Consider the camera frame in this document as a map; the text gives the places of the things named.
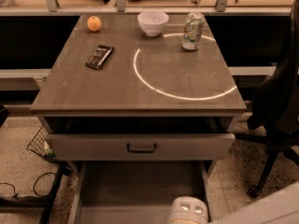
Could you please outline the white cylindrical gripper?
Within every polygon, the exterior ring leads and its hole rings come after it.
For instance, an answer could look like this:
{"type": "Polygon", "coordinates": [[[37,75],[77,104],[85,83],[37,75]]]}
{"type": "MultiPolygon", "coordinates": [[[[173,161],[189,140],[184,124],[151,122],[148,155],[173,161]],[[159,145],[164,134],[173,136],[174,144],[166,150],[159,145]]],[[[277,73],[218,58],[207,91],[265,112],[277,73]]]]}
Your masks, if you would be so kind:
{"type": "Polygon", "coordinates": [[[176,198],[166,224],[207,224],[208,210],[206,204],[193,197],[176,198]]]}

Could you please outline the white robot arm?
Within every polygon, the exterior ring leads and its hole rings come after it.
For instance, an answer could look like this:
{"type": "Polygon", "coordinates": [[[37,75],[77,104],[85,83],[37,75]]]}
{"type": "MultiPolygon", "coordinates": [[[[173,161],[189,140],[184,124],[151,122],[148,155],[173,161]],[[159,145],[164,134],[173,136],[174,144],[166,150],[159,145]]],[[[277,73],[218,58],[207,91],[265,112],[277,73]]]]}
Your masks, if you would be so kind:
{"type": "Polygon", "coordinates": [[[191,197],[173,201],[166,224],[299,224],[299,182],[211,222],[206,205],[191,197]]]}

